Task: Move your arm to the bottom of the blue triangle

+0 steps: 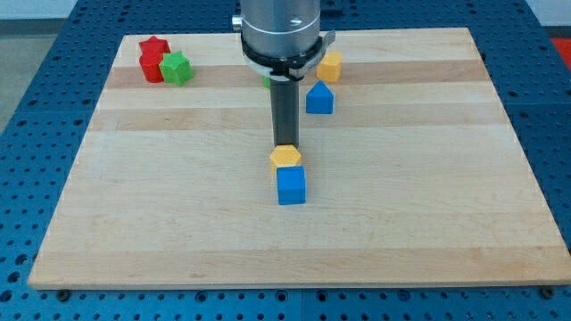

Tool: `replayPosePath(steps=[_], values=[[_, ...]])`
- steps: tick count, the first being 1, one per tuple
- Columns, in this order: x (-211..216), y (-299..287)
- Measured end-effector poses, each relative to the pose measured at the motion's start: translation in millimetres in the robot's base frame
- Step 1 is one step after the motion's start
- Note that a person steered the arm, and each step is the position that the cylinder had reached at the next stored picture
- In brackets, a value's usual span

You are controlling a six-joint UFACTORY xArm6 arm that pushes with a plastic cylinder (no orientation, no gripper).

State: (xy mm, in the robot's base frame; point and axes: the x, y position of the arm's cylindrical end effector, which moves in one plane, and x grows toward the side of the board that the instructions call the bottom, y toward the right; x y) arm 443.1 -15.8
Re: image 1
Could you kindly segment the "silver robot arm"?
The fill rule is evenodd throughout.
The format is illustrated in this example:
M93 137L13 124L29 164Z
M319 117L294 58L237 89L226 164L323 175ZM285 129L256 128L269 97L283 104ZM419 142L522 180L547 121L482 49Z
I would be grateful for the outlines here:
M231 25L253 61L304 56L322 45L319 0L241 0L239 9Z

